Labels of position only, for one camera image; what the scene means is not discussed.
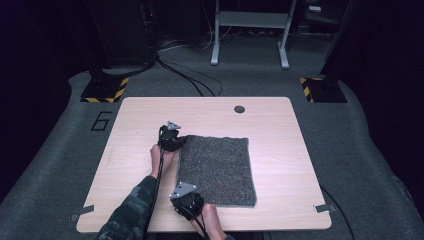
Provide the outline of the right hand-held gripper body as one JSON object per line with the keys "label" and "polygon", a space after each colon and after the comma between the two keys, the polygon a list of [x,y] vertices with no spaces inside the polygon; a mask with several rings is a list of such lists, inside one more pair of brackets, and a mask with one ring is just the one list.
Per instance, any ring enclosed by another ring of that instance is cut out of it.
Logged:
{"label": "right hand-held gripper body", "polygon": [[179,182],[169,196],[174,210],[188,221],[196,219],[204,206],[204,199],[197,192],[197,186]]}

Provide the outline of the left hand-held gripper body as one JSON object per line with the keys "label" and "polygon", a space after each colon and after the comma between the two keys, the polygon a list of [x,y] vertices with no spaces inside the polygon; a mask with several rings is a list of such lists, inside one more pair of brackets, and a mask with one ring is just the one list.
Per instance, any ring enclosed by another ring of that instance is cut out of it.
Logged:
{"label": "left hand-held gripper body", "polygon": [[158,145],[168,152],[174,152],[182,147],[182,139],[178,136],[180,126],[168,121],[159,128]]}

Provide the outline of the grey speckled cloth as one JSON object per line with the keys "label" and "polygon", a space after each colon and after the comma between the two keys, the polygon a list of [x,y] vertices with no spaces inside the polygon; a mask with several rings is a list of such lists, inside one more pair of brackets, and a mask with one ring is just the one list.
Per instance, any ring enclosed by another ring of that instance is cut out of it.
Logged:
{"label": "grey speckled cloth", "polygon": [[187,136],[176,180],[196,185],[217,206],[253,208],[257,202],[248,138]]}

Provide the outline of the person's left hand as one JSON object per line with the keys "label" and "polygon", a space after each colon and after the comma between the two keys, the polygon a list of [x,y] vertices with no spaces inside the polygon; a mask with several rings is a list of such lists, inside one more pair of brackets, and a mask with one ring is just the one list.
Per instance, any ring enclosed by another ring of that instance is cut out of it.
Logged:
{"label": "person's left hand", "polygon": [[150,149],[150,154],[152,166],[150,175],[154,178],[158,178],[159,169],[162,169],[162,172],[166,173],[171,166],[173,159],[179,154],[179,151],[165,151],[164,153],[161,153],[161,148],[155,144]]}

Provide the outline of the person's right hand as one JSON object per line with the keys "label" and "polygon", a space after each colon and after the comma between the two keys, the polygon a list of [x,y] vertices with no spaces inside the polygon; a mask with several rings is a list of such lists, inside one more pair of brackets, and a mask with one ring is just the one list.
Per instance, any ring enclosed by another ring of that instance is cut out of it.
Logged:
{"label": "person's right hand", "polygon": [[196,220],[191,220],[190,224],[204,238],[209,240],[225,240],[227,234],[223,231],[218,216],[217,208],[213,204],[205,204],[202,208],[202,215]]}

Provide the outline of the black striped stand base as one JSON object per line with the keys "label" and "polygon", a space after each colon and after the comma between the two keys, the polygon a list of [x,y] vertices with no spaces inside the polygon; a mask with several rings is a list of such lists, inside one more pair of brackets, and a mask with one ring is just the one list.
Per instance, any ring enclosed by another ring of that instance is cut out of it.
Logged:
{"label": "black striped stand base", "polygon": [[114,103],[122,97],[128,78],[112,77],[99,82],[91,80],[81,94],[81,102]]}
{"label": "black striped stand base", "polygon": [[310,103],[346,103],[347,99],[338,83],[329,83],[325,78],[300,79],[306,100]]}

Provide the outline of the grey tape strip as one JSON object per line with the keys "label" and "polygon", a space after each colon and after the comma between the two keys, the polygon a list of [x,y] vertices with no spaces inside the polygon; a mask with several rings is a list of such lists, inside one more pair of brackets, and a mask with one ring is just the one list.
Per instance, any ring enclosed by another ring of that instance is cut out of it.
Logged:
{"label": "grey tape strip", "polygon": [[70,222],[77,222],[81,215],[84,215],[84,214],[87,214],[87,213],[90,213],[90,212],[93,212],[93,211],[94,211],[93,205],[85,206],[85,207],[79,209],[78,211],[76,211],[75,213],[72,213],[70,218],[69,218],[69,221]]}
{"label": "grey tape strip", "polygon": [[337,210],[337,207],[334,204],[314,205],[313,208],[317,213],[322,213],[322,212],[332,213]]}

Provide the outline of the black computer cabinet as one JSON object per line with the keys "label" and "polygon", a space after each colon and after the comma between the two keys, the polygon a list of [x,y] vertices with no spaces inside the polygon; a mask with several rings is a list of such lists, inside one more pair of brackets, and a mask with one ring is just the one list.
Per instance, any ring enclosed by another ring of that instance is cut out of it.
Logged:
{"label": "black computer cabinet", "polygon": [[150,68],[157,54],[151,0],[86,0],[111,67]]}

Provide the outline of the white metal stand frame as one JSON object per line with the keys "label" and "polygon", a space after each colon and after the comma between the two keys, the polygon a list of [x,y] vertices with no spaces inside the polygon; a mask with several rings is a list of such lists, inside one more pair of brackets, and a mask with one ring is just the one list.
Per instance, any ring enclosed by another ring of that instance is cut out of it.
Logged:
{"label": "white metal stand frame", "polygon": [[220,51],[220,28],[226,27],[254,27],[266,29],[281,29],[284,31],[282,39],[277,43],[280,64],[284,70],[289,69],[289,61],[286,52],[286,42],[294,17],[297,0],[290,0],[290,9],[287,13],[263,13],[263,12],[238,12],[224,11],[220,9],[220,0],[215,0],[215,36],[211,55],[211,65],[216,66],[219,62]]}

